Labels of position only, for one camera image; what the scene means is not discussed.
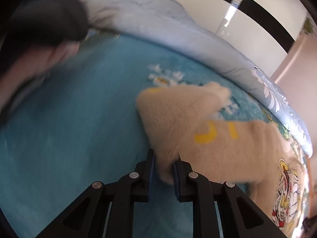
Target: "silver screw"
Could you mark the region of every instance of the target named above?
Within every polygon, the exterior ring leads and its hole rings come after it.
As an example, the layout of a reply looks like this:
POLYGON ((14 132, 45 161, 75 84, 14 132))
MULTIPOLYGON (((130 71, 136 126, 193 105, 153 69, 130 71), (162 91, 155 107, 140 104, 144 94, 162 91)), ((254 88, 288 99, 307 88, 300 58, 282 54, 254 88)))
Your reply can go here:
POLYGON ((132 179, 136 179, 139 177, 139 174, 137 172, 132 172, 131 174, 129 174, 130 178, 132 179))
POLYGON ((226 185, 227 185, 229 188, 233 188, 236 184, 235 184, 234 182, 226 181, 226 185))
POLYGON ((101 182, 96 181, 96 182, 93 183, 93 188, 94 189, 99 189, 101 187, 102 187, 102 183, 101 182))
POLYGON ((196 172, 190 172, 188 175, 190 178, 193 178, 193 179, 198 177, 198 174, 196 172))

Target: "teal bed sheet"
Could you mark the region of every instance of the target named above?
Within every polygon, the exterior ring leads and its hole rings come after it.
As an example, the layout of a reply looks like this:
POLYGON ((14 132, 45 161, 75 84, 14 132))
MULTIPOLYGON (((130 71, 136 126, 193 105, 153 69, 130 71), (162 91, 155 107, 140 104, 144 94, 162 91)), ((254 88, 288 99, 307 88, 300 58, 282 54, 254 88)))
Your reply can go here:
MULTIPOLYGON (((117 181, 145 160, 149 142, 135 106, 141 90, 210 81, 232 92, 217 117, 279 124, 231 81, 183 55, 123 35, 83 42, 0 130, 0 207, 17 235, 35 237, 92 182, 117 181)), ((150 203, 134 212, 135 238, 192 237, 191 203, 178 203, 157 176, 150 203)))

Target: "pink wall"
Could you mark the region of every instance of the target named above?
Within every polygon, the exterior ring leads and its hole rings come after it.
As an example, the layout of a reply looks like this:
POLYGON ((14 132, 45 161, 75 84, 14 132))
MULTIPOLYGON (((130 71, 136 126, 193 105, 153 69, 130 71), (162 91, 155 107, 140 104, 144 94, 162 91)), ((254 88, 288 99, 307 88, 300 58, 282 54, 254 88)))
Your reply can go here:
MULTIPOLYGON (((317 37, 302 33, 272 78, 307 125, 314 149, 310 159, 314 186, 317 184, 317 37)), ((313 196, 311 213, 317 215, 317 194, 313 196)))

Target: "person's arm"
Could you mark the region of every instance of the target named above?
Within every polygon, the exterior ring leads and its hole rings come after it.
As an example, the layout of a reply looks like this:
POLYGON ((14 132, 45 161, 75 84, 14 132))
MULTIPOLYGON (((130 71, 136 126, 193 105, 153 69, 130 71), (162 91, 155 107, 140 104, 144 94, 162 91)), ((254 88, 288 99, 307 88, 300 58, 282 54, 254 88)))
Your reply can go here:
POLYGON ((75 55, 78 48, 78 42, 65 42, 58 47, 28 49, 0 78, 0 111, 21 84, 44 73, 56 63, 75 55))

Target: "beige sweater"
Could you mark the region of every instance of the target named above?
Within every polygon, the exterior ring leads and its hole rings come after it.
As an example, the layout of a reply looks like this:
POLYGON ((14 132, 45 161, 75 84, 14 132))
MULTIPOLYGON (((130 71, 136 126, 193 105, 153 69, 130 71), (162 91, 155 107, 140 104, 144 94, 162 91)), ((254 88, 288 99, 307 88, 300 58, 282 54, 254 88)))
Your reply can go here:
POLYGON ((137 108, 155 151, 158 173, 172 183, 171 165, 180 157, 210 181, 249 182, 252 200, 291 236, 302 210, 300 203, 290 219, 287 214, 291 200, 294 204, 302 194, 303 178, 294 177, 302 175, 302 165, 274 123, 212 120, 229 98, 230 91, 217 83, 141 92, 137 108))

